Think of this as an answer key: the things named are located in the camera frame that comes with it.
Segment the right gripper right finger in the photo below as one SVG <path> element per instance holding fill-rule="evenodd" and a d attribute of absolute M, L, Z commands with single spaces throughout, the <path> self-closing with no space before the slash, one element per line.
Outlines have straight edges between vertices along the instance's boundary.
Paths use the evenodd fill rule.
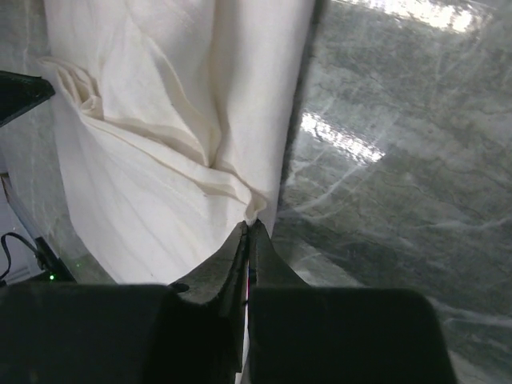
<path fill-rule="evenodd" d="M 308 285 L 275 250 L 265 225 L 249 229 L 248 363 L 252 383 L 291 383 L 300 348 L 293 305 Z"/>

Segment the white t shirt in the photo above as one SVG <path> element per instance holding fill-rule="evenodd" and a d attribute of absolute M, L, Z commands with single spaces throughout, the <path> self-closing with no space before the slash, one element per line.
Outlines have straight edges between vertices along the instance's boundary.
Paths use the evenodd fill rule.
<path fill-rule="evenodd" d="M 272 228 L 312 1 L 46 1 L 74 231 L 117 285 Z"/>

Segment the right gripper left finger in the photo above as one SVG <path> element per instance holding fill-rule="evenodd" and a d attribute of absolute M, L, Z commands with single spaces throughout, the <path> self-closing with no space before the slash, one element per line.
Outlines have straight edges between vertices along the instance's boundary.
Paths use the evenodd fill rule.
<path fill-rule="evenodd" d="M 248 275 L 248 225 L 240 222 L 207 260 L 170 287 L 186 310 L 185 345 L 206 358 L 211 374 L 243 368 Z"/>

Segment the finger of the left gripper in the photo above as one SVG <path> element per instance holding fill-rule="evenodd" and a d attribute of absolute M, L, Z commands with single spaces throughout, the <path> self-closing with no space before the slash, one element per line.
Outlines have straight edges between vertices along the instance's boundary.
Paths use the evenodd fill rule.
<path fill-rule="evenodd" d="M 1 126 L 12 122 L 55 95 L 52 85 L 41 77 L 1 71 Z"/>

